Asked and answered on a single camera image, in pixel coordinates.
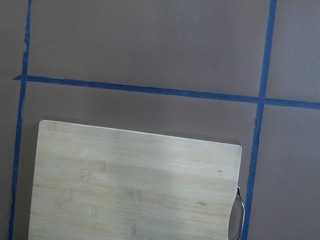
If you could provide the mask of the wooden cutting board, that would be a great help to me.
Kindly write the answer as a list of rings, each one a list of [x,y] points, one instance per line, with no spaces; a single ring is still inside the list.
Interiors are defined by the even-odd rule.
[[[30,240],[226,240],[242,147],[39,123]]]

